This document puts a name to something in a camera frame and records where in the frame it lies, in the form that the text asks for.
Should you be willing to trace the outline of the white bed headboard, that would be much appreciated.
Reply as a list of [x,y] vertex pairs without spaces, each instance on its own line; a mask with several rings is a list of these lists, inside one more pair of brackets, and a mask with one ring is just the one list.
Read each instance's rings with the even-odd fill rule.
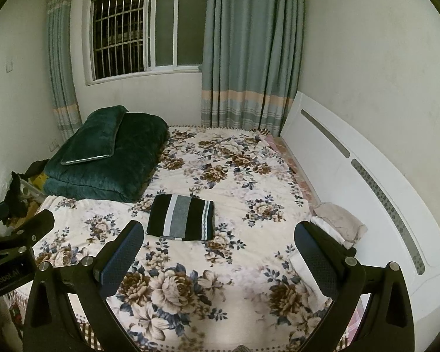
[[280,136],[318,201],[343,207],[366,225],[359,261],[401,266],[415,349],[427,350],[440,334],[440,227],[423,199],[373,144],[301,92]]

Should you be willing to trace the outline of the white folded garment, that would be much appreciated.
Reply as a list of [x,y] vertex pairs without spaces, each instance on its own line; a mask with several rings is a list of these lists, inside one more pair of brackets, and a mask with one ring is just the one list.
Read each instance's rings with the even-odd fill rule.
[[[343,236],[329,223],[327,223],[324,219],[321,219],[318,216],[313,215],[309,218],[309,221],[313,223],[315,226],[319,227],[321,230],[323,230],[325,233],[327,233],[329,236],[331,236],[338,244],[341,246],[344,245],[345,239]],[[322,291],[320,290],[315,277],[312,275],[311,270],[308,268],[304,258],[302,257],[301,253],[298,251],[298,247],[295,246],[295,251],[293,251],[288,260],[295,270],[295,272],[298,274],[298,276],[301,278],[301,280],[304,282],[305,287],[309,291],[309,297],[308,297],[308,307],[312,310],[312,312],[318,312],[324,309],[326,302],[329,300],[329,297],[324,296]]]

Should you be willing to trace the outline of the floral bed cover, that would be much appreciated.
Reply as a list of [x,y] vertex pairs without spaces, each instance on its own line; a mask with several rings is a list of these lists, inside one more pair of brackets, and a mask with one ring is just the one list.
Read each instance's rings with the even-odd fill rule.
[[213,237],[146,235],[110,309],[141,351],[297,351],[329,307],[291,265],[293,233],[310,218],[285,159],[259,131],[173,126],[133,204],[51,195],[54,229],[34,248],[55,267],[95,255],[158,195],[214,205]]

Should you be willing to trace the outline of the barred window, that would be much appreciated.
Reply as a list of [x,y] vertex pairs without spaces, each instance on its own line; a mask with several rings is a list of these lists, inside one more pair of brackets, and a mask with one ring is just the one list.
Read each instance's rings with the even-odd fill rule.
[[89,0],[94,82],[202,64],[207,0]]

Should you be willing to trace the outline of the black clothes pile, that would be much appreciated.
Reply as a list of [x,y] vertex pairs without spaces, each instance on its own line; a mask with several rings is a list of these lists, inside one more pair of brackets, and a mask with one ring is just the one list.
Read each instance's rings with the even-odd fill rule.
[[11,183],[4,202],[9,208],[3,223],[6,226],[18,226],[21,220],[32,216],[47,197],[43,185],[47,180],[44,172],[50,160],[33,162],[24,173],[11,173]]

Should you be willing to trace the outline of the teal curtain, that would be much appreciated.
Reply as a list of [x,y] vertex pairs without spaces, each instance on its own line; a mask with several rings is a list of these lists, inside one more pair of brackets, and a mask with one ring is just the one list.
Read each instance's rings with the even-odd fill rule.
[[296,96],[305,0],[207,0],[201,122],[280,134]]
[[66,141],[82,126],[70,54],[71,0],[47,0],[47,45],[54,116]]

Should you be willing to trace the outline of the beige folded garment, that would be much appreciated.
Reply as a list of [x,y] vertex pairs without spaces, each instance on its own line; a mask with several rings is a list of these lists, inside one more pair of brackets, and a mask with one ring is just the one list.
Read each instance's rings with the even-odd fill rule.
[[351,212],[332,203],[322,203],[312,210],[312,223],[349,249],[356,245],[368,228]]

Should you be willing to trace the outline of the teal curtain left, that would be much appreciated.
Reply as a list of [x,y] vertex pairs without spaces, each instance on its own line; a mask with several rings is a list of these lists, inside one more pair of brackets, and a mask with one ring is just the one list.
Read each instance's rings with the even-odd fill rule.
[[47,45],[54,116],[66,141],[82,126],[70,54],[71,0],[47,0]]

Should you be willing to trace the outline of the teal curtain right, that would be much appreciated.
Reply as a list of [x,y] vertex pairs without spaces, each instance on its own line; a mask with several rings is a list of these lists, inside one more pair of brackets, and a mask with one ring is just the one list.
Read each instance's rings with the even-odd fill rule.
[[207,0],[201,122],[280,134],[296,96],[305,0]]

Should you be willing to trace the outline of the dark green pillow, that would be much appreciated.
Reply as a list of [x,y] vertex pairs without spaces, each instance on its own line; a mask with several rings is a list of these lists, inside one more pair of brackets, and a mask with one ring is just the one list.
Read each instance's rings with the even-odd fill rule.
[[76,165],[111,157],[117,131],[127,113],[128,110],[122,105],[103,107],[92,112],[70,138],[61,164]]

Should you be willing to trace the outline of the black grey striped sweater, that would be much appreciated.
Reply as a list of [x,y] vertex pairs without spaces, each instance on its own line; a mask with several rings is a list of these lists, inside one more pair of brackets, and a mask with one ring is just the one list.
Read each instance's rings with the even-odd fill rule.
[[184,195],[157,195],[151,207],[147,232],[180,241],[214,238],[214,202]]

